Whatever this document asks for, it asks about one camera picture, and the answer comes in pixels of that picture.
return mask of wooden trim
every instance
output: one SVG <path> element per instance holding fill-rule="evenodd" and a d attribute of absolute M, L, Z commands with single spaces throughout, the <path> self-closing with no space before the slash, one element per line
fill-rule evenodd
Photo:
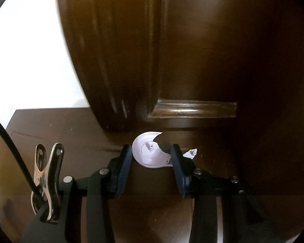
<path fill-rule="evenodd" d="M 237 102 L 158 100 L 149 118 L 235 118 Z"/>

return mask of door panel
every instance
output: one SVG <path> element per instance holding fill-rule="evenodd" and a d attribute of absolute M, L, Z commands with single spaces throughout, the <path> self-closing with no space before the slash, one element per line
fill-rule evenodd
<path fill-rule="evenodd" d="M 83 90 L 113 130 L 232 123 L 276 10 L 276 0 L 58 3 Z M 181 108 L 165 115 L 165 103 Z"/>

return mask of broken plastic piece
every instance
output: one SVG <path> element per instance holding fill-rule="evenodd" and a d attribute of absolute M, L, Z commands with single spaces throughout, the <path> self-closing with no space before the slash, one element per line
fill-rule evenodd
<path fill-rule="evenodd" d="M 132 145 L 132 152 L 135 160 L 144 167 L 160 168 L 172 167 L 171 155 L 163 152 L 159 145 L 154 142 L 154 138 L 162 132 L 148 131 L 137 136 Z M 197 154 L 197 149 L 189 150 L 184 157 L 193 159 Z"/>

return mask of screw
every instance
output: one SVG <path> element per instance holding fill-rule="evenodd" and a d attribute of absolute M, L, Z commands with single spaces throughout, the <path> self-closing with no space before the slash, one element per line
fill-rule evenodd
<path fill-rule="evenodd" d="M 201 175 L 202 173 L 203 173 L 203 169 L 202 168 L 195 168 L 194 169 L 194 174 Z"/>
<path fill-rule="evenodd" d="M 64 179 L 63 179 L 63 182 L 64 183 L 70 183 L 72 181 L 72 176 L 66 176 L 66 177 L 64 177 Z"/>
<path fill-rule="evenodd" d="M 235 184 L 240 181 L 240 178 L 238 176 L 236 176 L 236 175 L 231 176 L 230 179 L 231 179 L 231 182 L 235 183 Z"/>
<path fill-rule="evenodd" d="M 99 170 L 99 173 L 100 173 L 101 175 L 106 175 L 107 173 L 109 173 L 109 170 L 108 170 L 108 168 L 101 168 L 101 169 Z"/>

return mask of black cable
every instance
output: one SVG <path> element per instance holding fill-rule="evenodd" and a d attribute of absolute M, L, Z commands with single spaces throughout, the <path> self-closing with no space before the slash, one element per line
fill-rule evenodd
<path fill-rule="evenodd" d="M 21 171 L 23 172 L 23 175 L 26 178 L 26 181 L 27 181 L 28 185 L 30 186 L 30 189 L 34 192 L 38 201 L 41 204 L 43 204 L 45 202 L 44 198 L 42 197 L 39 189 L 35 185 L 32 177 L 30 175 L 30 172 L 28 171 L 27 166 L 26 166 L 23 158 L 21 157 L 17 147 L 15 146 L 14 142 L 12 141 L 12 139 L 10 138 L 9 134 L 6 132 L 4 127 L 1 125 L 1 123 L 0 123 L 0 136 L 4 140 L 4 142 L 7 144 L 10 151 L 12 152 L 17 164 L 19 165 Z"/>

